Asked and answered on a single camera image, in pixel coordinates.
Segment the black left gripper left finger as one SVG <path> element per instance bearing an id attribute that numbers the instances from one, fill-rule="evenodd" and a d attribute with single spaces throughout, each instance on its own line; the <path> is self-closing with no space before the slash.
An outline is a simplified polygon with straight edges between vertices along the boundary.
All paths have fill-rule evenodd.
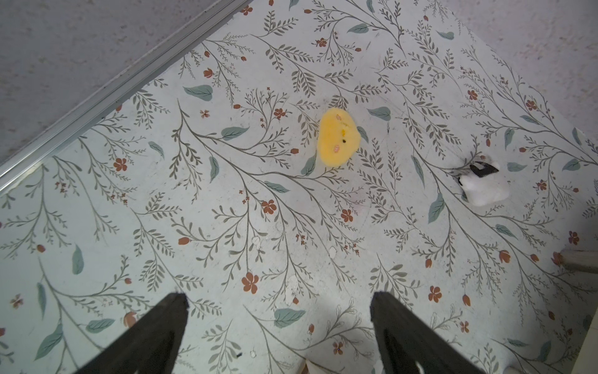
<path id="1" fill-rule="evenodd" d="M 164 297 L 78 373 L 171 373 L 188 322 L 184 293 Z"/>

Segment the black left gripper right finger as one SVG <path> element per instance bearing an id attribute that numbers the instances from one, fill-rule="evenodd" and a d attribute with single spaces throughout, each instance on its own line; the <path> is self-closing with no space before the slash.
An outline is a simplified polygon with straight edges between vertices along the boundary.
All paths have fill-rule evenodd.
<path id="1" fill-rule="evenodd" d="M 388 292 L 373 294 L 370 314 L 386 373 L 481 372 Z"/>

